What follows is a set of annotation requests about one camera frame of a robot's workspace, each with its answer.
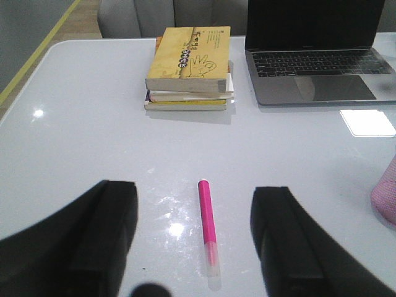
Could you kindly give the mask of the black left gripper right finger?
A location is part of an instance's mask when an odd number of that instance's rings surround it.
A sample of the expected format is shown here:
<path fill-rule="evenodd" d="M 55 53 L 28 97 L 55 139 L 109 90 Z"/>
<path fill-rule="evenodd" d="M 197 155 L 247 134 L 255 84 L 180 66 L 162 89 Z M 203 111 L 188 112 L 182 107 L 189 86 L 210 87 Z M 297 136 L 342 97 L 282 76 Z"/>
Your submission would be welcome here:
<path fill-rule="evenodd" d="M 255 189 L 251 233 L 268 296 L 395 296 L 287 187 Z"/>

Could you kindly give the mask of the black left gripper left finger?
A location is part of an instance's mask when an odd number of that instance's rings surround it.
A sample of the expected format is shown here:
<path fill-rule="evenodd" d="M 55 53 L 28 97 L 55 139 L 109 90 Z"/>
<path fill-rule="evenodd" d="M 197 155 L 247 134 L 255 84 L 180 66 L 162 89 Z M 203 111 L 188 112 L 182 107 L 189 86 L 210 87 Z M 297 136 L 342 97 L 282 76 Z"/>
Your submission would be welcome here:
<path fill-rule="evenodd" d="M 137 226 L 133 182 L 103 180 L 1 241 L 2 296 L 117 296 Z"/>

